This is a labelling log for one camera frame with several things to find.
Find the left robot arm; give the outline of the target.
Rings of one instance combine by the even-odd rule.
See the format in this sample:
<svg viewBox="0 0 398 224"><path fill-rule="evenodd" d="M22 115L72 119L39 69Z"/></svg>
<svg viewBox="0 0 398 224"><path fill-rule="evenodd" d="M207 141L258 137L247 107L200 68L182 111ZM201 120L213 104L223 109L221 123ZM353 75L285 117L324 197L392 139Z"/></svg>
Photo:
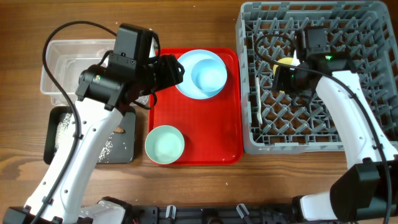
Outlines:
<svg viewBox="0 0 398 224"><path fill-rule="evenodd" d="M135 223L130 203L112 197L82 205L101 151L140 96L182 82L184 68L173 55L151 55L159 36L121 24L113 50L82 71L76 101L69 101L71 146L59 147L34 193L22 207L9 207L4 223Z"/></svg>

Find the yellow plastic cup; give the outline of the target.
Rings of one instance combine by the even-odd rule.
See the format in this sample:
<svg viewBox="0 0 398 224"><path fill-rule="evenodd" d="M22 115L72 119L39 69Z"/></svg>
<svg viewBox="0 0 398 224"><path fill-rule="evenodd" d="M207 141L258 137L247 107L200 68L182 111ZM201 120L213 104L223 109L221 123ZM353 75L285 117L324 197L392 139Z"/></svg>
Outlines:
<svg viewBox="0 0 398 224"><path fill-rule="evenodd" d="M288 93L292 89L291 82L294 70L286 67L286 65L291 65L293 58L286 57L278 60L277 62L283 64L283 66L274 65L272 90Z"/></svg>

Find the white plastic spoon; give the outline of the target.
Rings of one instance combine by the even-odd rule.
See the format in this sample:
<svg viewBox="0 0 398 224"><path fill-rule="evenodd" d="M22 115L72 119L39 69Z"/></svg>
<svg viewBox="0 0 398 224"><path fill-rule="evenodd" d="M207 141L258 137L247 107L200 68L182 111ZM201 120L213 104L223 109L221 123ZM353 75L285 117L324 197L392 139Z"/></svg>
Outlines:
<svg viewBox="0 0 398 224"><path fill-rule="evenodd" d="M257 99L257 120L259 122L259 124L262 124L262 116L261 116L261 107L262 107L262 103L261 103L261 88L260 88L260 84L259 84L259 77L256 77L255 79L255 84L256 84L256 99Z"/></svg>

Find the green bowl with food scraps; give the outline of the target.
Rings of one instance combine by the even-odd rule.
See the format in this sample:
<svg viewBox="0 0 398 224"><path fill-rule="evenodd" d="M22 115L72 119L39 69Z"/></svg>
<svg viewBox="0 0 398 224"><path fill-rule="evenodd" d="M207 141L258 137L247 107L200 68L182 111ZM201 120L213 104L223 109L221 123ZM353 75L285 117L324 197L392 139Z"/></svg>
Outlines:
<svg viewBox="0 0 398 224"><path fill-rule="evenodd" d="M184 136L173 126L158 126L150 131L146 137L146 154L150 160L160 165L177 161L183 154L184 149Z"/></svg>

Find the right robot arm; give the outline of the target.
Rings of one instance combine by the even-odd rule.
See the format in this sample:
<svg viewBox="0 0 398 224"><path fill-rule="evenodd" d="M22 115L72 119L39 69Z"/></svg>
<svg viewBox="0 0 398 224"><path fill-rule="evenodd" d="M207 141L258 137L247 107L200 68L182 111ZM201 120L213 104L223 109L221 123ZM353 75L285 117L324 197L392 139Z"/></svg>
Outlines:
<svg viewBox="0 0 398 224"><path fill-rule="evenodd" d="M331 52L323 27L295 33L295 56L274 70L274 91L314 91L325 104L345 150L348 170L323 193L299 198L304 220L355 222L397 216L397 149L365 99L353 60Z"/></svg>

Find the brown food stick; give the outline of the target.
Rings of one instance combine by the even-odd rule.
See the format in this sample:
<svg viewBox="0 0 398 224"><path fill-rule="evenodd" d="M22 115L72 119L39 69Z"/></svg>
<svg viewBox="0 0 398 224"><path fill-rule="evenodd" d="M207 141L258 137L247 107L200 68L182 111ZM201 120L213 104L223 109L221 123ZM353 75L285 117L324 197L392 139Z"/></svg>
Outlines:
<svg viewBox="0 0 398 224"><path fill-rule="evenodd" d="M115 132L115 133L122 134L122 133L125 133L125 130L124 130L123 128L121 128L120 126L118 126L118 127L114 130L114 132Z"/></svg>

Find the light blue shallow bowl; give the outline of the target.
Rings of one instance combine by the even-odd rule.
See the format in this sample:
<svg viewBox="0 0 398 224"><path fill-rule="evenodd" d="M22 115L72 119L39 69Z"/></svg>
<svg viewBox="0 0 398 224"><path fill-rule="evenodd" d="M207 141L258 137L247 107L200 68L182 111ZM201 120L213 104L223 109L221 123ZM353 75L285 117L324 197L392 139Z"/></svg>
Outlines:
<svg viewBox="0 0 398 224"><path fill-rule="evenodd" d="M210 58L197 62L191 72L193 84L206 95L219 92L225 86L227 77L225 64Z"/></svg>

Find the light blue plate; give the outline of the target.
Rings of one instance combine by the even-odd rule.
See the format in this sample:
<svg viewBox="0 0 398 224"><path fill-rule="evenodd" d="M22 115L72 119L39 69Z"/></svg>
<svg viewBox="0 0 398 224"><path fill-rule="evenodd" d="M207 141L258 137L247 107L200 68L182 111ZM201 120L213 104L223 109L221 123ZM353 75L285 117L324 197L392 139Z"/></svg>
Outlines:
<svg viewBox="0 0 398 224"><path fill-rule="evenodd" d="M217 54L210 52L209 50L203 50L203 49L188 51L187 53L184 53L182 56L178 58L178 62L185 69L185 73L183 75L183 82L177 85L177 89L183 95L195 100L205 100L217 95L223 89L222 88L219 92L216 92L215 95L206 95L202 93L192 82L191 72L193 66L197 62L208 58L215 59L220 61L221 63L224 63L224 61L219 56L217 56Z"/></svg>

